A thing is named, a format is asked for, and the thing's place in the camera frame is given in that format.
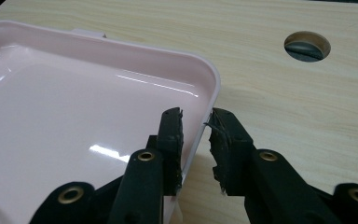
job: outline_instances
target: table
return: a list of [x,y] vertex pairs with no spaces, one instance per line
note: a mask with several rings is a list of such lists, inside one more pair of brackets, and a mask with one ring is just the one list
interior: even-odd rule
[[[298,0],[6,0],[0,20],[103,31],[108,38],[194,52],[221,75],[216,107],[233,112],[257,148],[274,149],[312,186],[358,183],[358,5]],[[291,58],[287,36],[331,44],[317,63]],[[242,197],[213,179],[206,130],[175,221],[248,223]]]

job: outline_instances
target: white tray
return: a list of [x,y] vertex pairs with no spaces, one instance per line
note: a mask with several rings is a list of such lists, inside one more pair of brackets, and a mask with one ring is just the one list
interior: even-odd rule
[[[220,88],[201,57],[0,21],[0,223],[27,223],[58,186],[94,188],[124,174],[184,111],[184,177]],[[175,198],[164,200],[168,223]]]

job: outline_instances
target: light wood surface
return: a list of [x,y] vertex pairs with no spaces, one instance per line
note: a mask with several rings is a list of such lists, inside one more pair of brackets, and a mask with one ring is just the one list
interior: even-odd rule
[[[233,112],[257,148],[274,149],[311,185],[358,183],[358,5],[305,1],[6,0],[0,20],[103,31],[108,38],[198,53],[221,75],[216,107]],[[317,63],[283,48],[297,31],[323,35]],[[179,198],[183,221],[248,223],[243,198],[220,194],[209,130]]]

